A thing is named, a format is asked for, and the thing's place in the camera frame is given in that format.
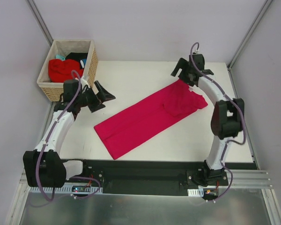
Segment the wicker basket with liner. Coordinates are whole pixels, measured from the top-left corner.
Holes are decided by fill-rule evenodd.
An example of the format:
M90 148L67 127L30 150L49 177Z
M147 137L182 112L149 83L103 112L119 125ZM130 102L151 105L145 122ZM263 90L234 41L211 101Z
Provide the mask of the wicker basket with liner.
M84 69L80 63L67 59L56 59L57 54L86 53ZM99 104L99 96L92 90L95 81L98 58L92 40L54 40L37 79L37 84L50 101L65 102L82 106Z

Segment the magenta pink t shirt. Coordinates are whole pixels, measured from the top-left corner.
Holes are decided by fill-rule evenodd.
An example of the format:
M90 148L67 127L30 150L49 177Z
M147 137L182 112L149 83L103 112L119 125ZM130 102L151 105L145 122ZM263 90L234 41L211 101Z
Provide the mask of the magenta pink t shirt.
M116 160L207 105L202 95L177 80L95 125L94 130Z

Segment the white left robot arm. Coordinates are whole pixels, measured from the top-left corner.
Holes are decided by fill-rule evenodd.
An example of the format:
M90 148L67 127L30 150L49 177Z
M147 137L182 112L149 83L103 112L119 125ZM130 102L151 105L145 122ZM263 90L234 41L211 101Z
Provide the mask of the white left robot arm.
M82 160L64 162L59 153L63 141L75 122L81 108L88 107L94 113L105 108L104 102L116 97L108 92L99 81L95 81L98 92L83 80L66 80L63 92L54 107L50 125L34 150L23 155L24 170L30 187L60 188L70 178L79 182L89 179L89 170Z

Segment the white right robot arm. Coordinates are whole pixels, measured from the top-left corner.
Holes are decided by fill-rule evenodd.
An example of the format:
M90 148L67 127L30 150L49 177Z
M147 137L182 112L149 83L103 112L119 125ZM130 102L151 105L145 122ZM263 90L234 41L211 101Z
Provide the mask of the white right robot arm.
M171 73L187 85L200 88L214 106L212 147L201 170L192 175L193 183L205 187L224 177L226 153L244 128L244 101L241 98L231 99L212 78L213 74L210 69L205 69L204 56L196 53L190 54L189 60L180 58Z

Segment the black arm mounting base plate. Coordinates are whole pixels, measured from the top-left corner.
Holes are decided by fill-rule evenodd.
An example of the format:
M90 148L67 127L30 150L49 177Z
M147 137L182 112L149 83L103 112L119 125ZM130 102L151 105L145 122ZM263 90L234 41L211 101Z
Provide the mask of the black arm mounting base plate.
M226 172L204 181L202 162L84 160L73 182L96 179L105 194L186 196L199 186L227 186Z

